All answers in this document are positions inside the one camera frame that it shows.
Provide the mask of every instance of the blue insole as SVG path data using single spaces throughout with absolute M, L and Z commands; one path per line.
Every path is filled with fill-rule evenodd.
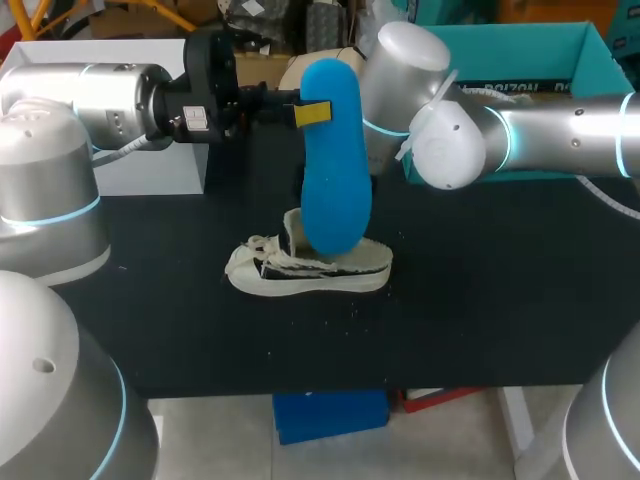
M 311 246 L 336 255 L 355 247 L 371 216 L 371 178 L 360 87 L 346 63 L 323 59 L 302 76 L 302 100 L 331 101 L 331 121 L 304 127 L 302 224 Z

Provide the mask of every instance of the white floor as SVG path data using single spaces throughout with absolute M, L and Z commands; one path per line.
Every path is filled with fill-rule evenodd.
M 563 389 L 525 389 L 539 428 Z M 511 480 L 513 458 L 495 392 L 488 390 L 387 427 L 280 446 L 271 397 L 155 400 L 162 417 L 157 480 Z M 549 480 L 564 480 L 562 465 Z

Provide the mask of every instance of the shoe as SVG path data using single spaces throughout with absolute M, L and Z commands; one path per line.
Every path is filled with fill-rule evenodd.
M 387 283 L 392 260 L 389 247 L 367 238 L 342 255 L 318 254 L 296 208 L 285 213 L 280 235 L 254 235 L 236 248 L 225 273 L 238 290 L 263 297 L 315 290 L 372 292 Z

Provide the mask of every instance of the black tabletop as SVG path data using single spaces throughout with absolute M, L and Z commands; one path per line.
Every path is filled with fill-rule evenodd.
M 303 152 L 265 128 L 212 149 L 205 195 L 104 199 L 111 259 L 56 290 L 141 395 L 580 383 L 640 318 L 640 222 L 576 180 L 439 192 L 399 165 L 367 234 L 394 251 L 387 287 L 236 291 L 228 257 L 279 231 Z

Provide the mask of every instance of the white cable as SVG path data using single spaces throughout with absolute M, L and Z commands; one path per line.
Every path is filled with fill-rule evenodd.
M 486 96 L 494 97 L 494 98 L 497 98 L 498 100 L 510 102 L 510 103 L 515 103 L 518 97 L 520 98 L 526 97 L 527 99 L 531 99 L 529 95 L 516 95 L 516 96 L 510 97 L 509 95 L 505 95 L 502 92 L 498 92 L 490 88 L 465 88 L 463 91 L 464 93 L 468 93 L 470 95 L 486 95 Z M 604 193 L 602 190 L 600 190 L 598 187 L 596 187 L 593 184 L 593 182 L 589 180 L 587 177 L 582 175 L 576 175 L 576 178 L 582 185 L 585 186 L 587 190 L 593 193 L 596 197 L 598 197 L 601 201 L 603 201 L 609 207 L 613 208 L 614 210 L 617 210 L 623 215 L 631 217 L 635 220 L 640 220 L 640 212 L 633 210 L 632 208 L 626 207 L 622 205 L 620 202 L 617 202 L 616 200 L 611 198 L 609 195 Z
M 442 82 L 442 85 L 440 85 L 433 98 L 424 104 L 420 110 L 418 110 L 418 113 L 414 115 L 411 123 L 409 124 L 409 136 L 404 142 L 402 142 L 402 145 L 400 145 L 400 150 L 396 153 L 396 160 L 402 159 L 402 157 L 411 150 L 416 137 L 427 127 L 427 125 L 429 125 L 433 116 L 432 113 L 434 108 L 438 106 L 438 103 L 440 103 L 442 98 L 445 96 L 447 90 L 449 90 L 449 87 L 453 84 L 457 76 L 458 70 L 453 70 L 445 81 Z
M 92 165 L 93 168 L 102 167 L 103 165 L 108 165 L 109 163 L 113 163 L 116 160 L 120 160 L 122 157 L 126 157 L 131 152 L 135 152 L 136 150 L 140 150 L 142 147 L 150 143 L 147 139 L 146 135 L 142 135 L 141 137 L 136 138 L 133 142 L 126 144 L 119 150 L 115 152 L 111 152 L 108 155 L 104 155 L 102 157 L 94 158 Z
M 593 184 L 593 182 L 591 182 L 591 180 L 589 180 L 587 177 L 583 177 L 582 175 L 577 175 L 576 178 L 581 184 L 583 184 L 587 188 L 587 190 L 589 190 L 591 193 L 593 193 L 596 197 L 598 197 L 600 200 L 602 200 L 604 203 L 609 205 L 614 210 L 617 210 L 618 212 L 628 217 L 634 218 L 636 220 L 640 220 L 640 212 L 637 212 L 636 210 L 633 210 L 629 207 L 625 207 L 621 203 L 615 201 L 609 195 L 607 195 L 598 187 L 596 187 Z

